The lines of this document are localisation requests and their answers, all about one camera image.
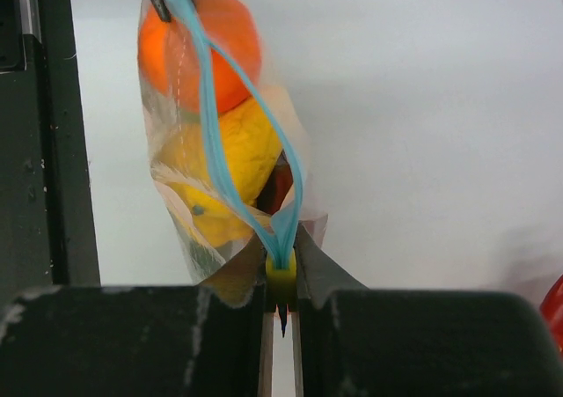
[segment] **yellow clip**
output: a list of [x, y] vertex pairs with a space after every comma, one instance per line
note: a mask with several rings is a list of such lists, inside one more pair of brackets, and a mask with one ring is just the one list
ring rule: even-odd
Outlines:
[[272, 292], [276, 303], [291, 305], [296, 295], [296, 251], [291, 251], [288, 269], [274, 268], [274, 258], [268, 253], [266, 258], [266, 277], [268, 288]]
[[295, 310], [297, 300], [297, 260], [296, 251], [291, 250], [288, 269], [274, 268], [274, 258], [271, 254], [266, 258], [266, 279], [270, 301], [278, 308], [281, 321], [281, 334], [285, 335], [288, 323], [288, 307]]

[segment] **black pointed tip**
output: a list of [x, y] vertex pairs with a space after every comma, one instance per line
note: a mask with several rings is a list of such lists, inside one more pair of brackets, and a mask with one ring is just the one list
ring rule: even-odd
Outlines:
[[288, 325], [288, 307], [287, 307], [287, 305], [278, 305], [278, 313], [280, 314], [281, 336], [285, 337], [285, 327]]

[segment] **translucent plastic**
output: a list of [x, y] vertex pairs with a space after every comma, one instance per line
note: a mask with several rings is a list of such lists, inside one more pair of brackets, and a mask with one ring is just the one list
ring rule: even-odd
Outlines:
[[[194, 0], [194, 5], [206, 35], [252, 81], [306, 174], [307, 135], [252, 14], [241, 0]], [[271, 231], [272, 215], [295, 199], [284, 137], [228, 61], [210, 52], [218, 127], [232, 184], [253, 219]], [[190, 274], [200, 281], [236, 254], [253, 230], [209, 175], [201, 124], [206, 104], [201, 102], [201, 68], [191, 34], [176, 19], [160, 21], [149, 0], [142, 4], [138, 63], [150, 172], [176, 225]], [[311, 177], [305, 175], [303, 181], [300, 219], [320, 245], [327, 215], [313, 198]]]

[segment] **black metal frame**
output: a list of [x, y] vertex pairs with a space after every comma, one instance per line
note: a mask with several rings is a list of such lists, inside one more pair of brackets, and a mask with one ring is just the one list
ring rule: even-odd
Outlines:
[[70, 0], [0, 0], [0, 305], [17, 290], [99, 284]]

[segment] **white background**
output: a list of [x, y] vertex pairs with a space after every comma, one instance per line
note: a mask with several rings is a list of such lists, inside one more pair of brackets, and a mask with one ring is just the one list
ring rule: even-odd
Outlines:
[[[311, 135], [326, 252], [373, 287], [539, 301], [563, 274], [561, 1], [246, 2]], [[188, 283], [148, 171], [140, 0], [72, 3], [102, 280]]]

